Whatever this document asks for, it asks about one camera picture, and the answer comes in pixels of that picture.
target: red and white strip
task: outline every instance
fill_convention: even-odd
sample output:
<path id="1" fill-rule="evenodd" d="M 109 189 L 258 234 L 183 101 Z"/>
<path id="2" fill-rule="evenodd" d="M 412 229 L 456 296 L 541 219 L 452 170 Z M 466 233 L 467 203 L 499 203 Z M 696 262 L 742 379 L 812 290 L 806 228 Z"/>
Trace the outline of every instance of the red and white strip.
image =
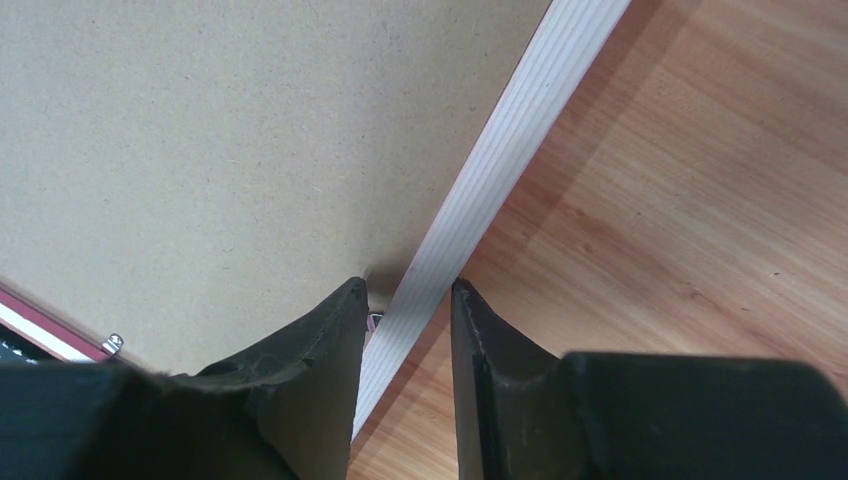
<path id="1" fill-rule="evenodd" d="M 108 355 L 55 319 L 0 286 L 0 322 L 66 362 L 101 362 Z"/>

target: black plastic part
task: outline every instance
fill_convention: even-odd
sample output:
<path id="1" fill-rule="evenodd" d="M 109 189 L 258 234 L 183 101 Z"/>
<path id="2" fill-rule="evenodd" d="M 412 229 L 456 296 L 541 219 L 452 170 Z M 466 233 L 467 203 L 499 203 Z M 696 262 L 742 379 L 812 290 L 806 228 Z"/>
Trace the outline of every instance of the black plastic part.
<path id="1" fill-rule="evenodd" d="M 0 325 L 0 363 L 36 364 L 54 357 L 46 350 Z"/>
<path id="2" fill-rule="evenodd" d="M 354 278 L 197 376 L 0 367 L 0 478 L 345 478 L 368 313 Z"/>
<path id="3" fill-rule="evenodd" d="M 795 362 L 545 352 L 470 283 L 451 324 L 462 480 L 848 478 L 848 412 Z"/>

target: metal screw head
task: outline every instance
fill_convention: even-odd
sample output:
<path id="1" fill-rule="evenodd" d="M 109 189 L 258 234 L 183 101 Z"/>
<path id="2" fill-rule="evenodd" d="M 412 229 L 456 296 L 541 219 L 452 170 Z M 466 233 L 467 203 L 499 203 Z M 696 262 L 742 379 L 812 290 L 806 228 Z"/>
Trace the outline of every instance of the metal screw head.
<path id="1" fill-rule="evenodd" d="M 103 342 L 103 345 L 100 346 L 100 349 L 109 354 L 110 357 L 117 355 L 118 351 L 121 347 L 124 346 L 124 339 L 121 338 L 117 333 L 113 333 L 109 335 L 109 338 Z"/>
<path id="2" fill-rule="evenodd" d="M 113 333 L 112 335 L 109 335 L 109 341 L 114 343 L 115 346 L 117 346 L 118 348 L 121 348 L 121 347 L 124 346 L 124 339 L 121 338 L 121 336 L 118 335 L 117 333 Z"/>

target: wood grain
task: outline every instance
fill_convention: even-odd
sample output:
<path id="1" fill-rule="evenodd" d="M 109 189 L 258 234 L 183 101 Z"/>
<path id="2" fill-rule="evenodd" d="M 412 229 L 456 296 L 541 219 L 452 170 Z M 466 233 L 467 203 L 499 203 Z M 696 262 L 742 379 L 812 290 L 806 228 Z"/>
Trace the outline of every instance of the wood grain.
<path id="1" fill-rule="evenodd" d="M 845 394 L 846 79 L 839 0 L 634 0 L 464 276 L 551 352 L 795 358 Z M 439 315 L 352 478 L 456 478 Z"/>

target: white strip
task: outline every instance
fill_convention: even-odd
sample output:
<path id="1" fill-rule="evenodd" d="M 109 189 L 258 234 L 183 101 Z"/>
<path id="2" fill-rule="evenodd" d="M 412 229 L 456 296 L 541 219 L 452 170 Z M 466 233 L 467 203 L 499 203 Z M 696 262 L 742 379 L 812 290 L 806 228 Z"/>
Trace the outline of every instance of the white strip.
<path id="1" fill-rule="evenodd" d="M 354 437 L 628 3 L 551 3 L 363 353 Z"/>
<path id="2" fill-rule="evenodd" d="M 18 312 L 2 303 L 0 303 L 0 319 L 2 319 L 3 323 L 8 325 L 9 328 L 16 331 L 19 335 L 28 338 L 30 341 L 38 344 L 45 350 L 58 355 L 68 362 L 86 363 L 94 361 L 84 353 L 63 342 L 47 330 L 44 330 L 38 325 L 20 316 Z"/>

